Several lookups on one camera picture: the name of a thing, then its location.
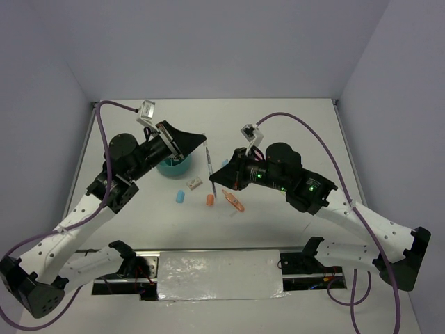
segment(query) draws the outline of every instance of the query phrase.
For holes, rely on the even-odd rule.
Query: blue block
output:
[[[183,203],[185,195],[186,194],[182,190],[179,190],[178,194],[176,195],[176,203]]]

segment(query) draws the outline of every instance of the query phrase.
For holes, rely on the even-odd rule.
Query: clear plastic wrap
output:
[[[163,301],[271,299],[285,296],[278,250],[161,253]]]

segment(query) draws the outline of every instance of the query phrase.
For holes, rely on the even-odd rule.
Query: orange object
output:
[[[214,202],[215,202],[215,197],[213,196],[213,194],[210,193],[209,195],[207,195],[207,202],[206,202],[206,204],[208,206],[212,206],[214,204]]]
[[[228,193],[224,189],[222,190],[222,193],[224,194],[225,199],[228,200],[229,203],[232,204],[238,211],[244,211],[244,206],[239,202],[239,200],[236,199],[233,193]]]

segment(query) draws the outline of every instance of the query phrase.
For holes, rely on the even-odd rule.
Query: table surface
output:
[[[140,100],[117,100],[138,107]],[[351,196],[359,190],[353,174],[339,121],[329,99],[242,99],[242,100],[155,100],[154,121],[167,120],[174,127],[207,135],[213,170],[230,159],[233,150],[246,146],[240,128],[263,116],[283,111],[292,113],[313,127],[335,156]],[[114,106],[103,106],[102,118],[108,140],[119,133],[132,133],[143,141],[142,126],[135,115]],[[290,118],[276,117],[261,125],[265,150],[283,141],[302,155],[303,166],[339,183],[323,148],[312,135]],[[82,157],[71,201],[72,209],[94,180],[103,163],[103,147],[94,122]],[[186,181],[200,176],[204,184],[193,191]],[[218,199],[213,207],[205,205],[211,193],[204,147],[193,153],[187,174],[168,179],[152,170],[137,181],[135,198],[110,222],[94,233],[81,247],[101,248],[120,239],[135,249],[196,249],[304,246],[312,236],[328,237],[335,242],[361,243],[351,233],[309,214],[301,214],[272,189],[251,184],[236,192],[245,212],[235,213],[217,186]],[[176,193],[186,192],[183,204],[175,202]],[[351,282],[346,269],[347,285]],[[357,321],[362,333],[392,333],[394,298],[391,287],[373,277],[373,289],[366,303],[357,306]],[[326,291],[291,292],[284,298],[254,301],[143,302],[136,296],[91,296],[91,284],[85,286],[67,314],[41,333],[354,333],[349,308],[334,304]],[[357,295],[366,289],[362,273]],[[335,290],[334,295],[348,301],[350,291]],[[410,299],[400,292],[401,333],[419,334]],[[27,312],[22,325],[35,326],[48,321],[36,320]]]

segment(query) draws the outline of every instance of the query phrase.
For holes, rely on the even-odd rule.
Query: teal bowl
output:
[[[179,161],[170,158],[166,159],[160,162],[156,168],[159,170],[160,174],[172,177],[183,175],[190,168],[191,164],[192,155],[189,154],[187,157]]]

